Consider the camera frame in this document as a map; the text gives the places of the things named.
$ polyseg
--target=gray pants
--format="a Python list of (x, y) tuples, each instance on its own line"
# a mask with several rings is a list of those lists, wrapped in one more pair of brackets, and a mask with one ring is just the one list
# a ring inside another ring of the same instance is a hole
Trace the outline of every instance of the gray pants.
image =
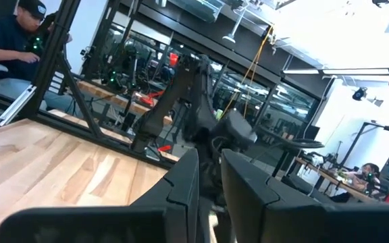
[[(15, 78), (5, 78), (0, 80), (0, 95), (17, 99), (31, 82)], [(81, 117), (82, 114), (77, 104), (75, 104), (73, 97), (70, 95), (58, 95), (47, 91), (44, 99), (41, 102), (40, 109), (46, 110), (48, 107), (54, 108), (76, 117)]]

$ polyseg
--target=dark shirt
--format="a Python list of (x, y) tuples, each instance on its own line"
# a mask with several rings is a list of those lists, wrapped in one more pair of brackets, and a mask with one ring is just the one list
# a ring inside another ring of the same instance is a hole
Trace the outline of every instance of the dark shirt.
[[(0, 49), (25, 52), (29, 34), (16, 21), (16, 16), (0, 19)], [(0, 79), (18, 78), (32, 81), (38, 67), (36, 63), (26, 63), (20, 60), (0, 61), (8, 72), (0, 72)]]

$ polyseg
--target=person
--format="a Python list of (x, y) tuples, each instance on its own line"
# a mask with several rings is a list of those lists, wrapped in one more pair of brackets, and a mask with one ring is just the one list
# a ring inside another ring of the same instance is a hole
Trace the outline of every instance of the person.
[[(355, 189), (357, 190), (361, 190), (363, 191), (364, 189), (366, 189), (367, 187), (367, 176), (372, 173), (375, 178), (375, 183), (377, 184), (380, 184), (380, 181), (379, 181), (379, 175), (380, 175), (380, 170), (379, 170), (379, 167), (373, 163), (366, 163), (365, 165), (363, 165), (363, 167), (361, 168), (361, 171), (350, 171), (350, 172), (344, 172), (344, 175), (352, 180), (352, 184), (351, 186), (354, 187)], [(339, 194), (339, 195), (336, 195), (336, 196), (332, 196), (330, 197), (332, 201), (334, 201), (335, 203), (347, 203), (349, 201), (349, 199), (351, 198), (351, 194), (349, 192), (345, 192), (345, 193), (342, 193), (342, 194)]]
[[(0, 72), (0, 95), (16, 99), (31, 84), (40, 57), (26, 52), (28, 39), (45, 18), (46, 6), (39, 0), (19, 0), (17, 15), (0, 19), (0, 64), (8, 72)], [(57, 95), (47, 91), (40, 108), (47, 107), (65, 112), (75, 111), (80, 117), (80, 110), (73, 107), (73, 98), (69, 95)]]

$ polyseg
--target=man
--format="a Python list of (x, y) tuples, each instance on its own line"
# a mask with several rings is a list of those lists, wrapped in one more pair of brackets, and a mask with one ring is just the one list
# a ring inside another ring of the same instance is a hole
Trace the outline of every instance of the man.
[[(16, 16), (0, 19), (0, 64), (8, 72), (0, 72), (0, 94), (16, 99), (30, 85), (36, 73), (40, 57), (25, 52), (28, 39), (45, 18), (46, 6), (39, 0), (20, 0)], [(74, 110), (71, 96), (46, 92), (41, 109), (46, 107), (69, 112)]]
[[(344, 172), (347, 179), (352, 180), (351, 186), (357, 190), (365, 190), (368, 182), (365, 180), (369, 173), (372, 173), (374, 177), (374, 181), (377, 184), (380, 184), (380, 181), (378, 179), (380, 175), (379, 167), (373, 163), (367, 163), (363, 165), (361, 168), (361, 171), (351, 171), (351, 172)], [(349, 199), (351, 198), (351, 194), (349, 192), (345, 192), (336, 196), (332, 196), (331, 200), (337, 203), (347, 203)]]

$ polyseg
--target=black cap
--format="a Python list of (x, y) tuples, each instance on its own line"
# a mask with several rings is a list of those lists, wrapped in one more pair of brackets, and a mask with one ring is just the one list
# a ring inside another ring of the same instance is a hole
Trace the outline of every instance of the black cap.
[(43, 20), (46, 15), (46, 5), (39, 0), (19, 0), (18, 7), (30, 12), (33, 17)]

